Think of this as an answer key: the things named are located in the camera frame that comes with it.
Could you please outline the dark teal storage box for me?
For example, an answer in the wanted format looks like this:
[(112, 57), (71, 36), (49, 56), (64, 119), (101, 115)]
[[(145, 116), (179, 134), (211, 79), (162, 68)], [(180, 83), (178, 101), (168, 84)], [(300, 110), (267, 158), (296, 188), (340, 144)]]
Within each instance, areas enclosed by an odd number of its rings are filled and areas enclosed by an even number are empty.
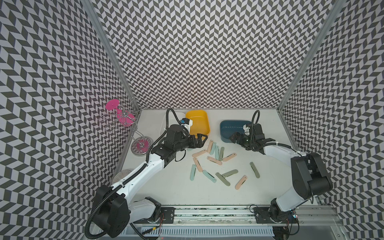
[(232, 143), (230, 137), (234, 133), (244, 134), (244, 125), (251, 124), (246, 120), (224, 120), (220, 123), (220, 136), (224, 143)]

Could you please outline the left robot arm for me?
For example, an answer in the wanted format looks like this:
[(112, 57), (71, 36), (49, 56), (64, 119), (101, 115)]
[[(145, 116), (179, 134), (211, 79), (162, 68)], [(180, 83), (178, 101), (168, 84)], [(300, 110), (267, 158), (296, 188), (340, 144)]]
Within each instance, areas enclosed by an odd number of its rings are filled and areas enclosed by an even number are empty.
[(115, 238), (134, 222), (142, 219), (156, 220), (161, 204), (146, 197), (133, 202), (137, 192), (158, 172), (176, 159), (177, 152), (199, 149), (205, 145), (208, 135), (190, 134), (193, 120), (183, 118), (177, 124), (169, 124), (166, 116), (164, 132), (150, 145), (146, 159), (126, 177), (111, 186), (103, 185), (96, 191), (92, 211), (85, 225), (84, 234), (89, 240), (105, 235)]

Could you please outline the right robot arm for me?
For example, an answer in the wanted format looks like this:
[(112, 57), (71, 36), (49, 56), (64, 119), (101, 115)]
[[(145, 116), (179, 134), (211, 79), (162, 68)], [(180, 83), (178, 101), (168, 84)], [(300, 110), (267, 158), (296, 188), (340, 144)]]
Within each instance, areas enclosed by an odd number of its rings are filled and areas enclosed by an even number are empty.
[(271, 221), (281, 223), (292, 217), (294, 210), (303, 203), (308, 200), (312, 202), (315, 196), (331, 191), (333, 183), (319, 154), (296, 151), (287, 144), (266, 138), (259, 124), (260, 115), (260, 111), (256, 110), (251, 122), (243, 125), (244, 133), (235, 132), (230, 140), (247, 151), (272, 157), (290, 167), (292, 186), (283, 195), (273, 199), (266, 211)]

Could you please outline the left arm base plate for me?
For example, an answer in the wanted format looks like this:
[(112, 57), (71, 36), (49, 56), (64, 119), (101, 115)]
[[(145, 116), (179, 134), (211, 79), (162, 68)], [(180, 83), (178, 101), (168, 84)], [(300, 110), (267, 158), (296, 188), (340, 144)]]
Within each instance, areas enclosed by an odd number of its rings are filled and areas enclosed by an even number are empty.
[(176, 208), (173, 207), (161, 207), (159, 216), (156, 219), (141, 219), (135, 222), (135, 224), (152, 224), (159, 225), (162, 221), (163, 224), (173, 224)]

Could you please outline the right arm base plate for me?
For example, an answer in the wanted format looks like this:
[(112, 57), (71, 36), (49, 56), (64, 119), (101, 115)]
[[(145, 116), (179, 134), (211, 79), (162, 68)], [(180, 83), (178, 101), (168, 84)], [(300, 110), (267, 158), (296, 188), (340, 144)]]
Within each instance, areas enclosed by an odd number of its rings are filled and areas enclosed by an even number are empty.
[(258, 224), (290, 224), (295, 223), (296, 218), (293, 211), (281, 212), (275, 207), (253, 207), (256, 222)]

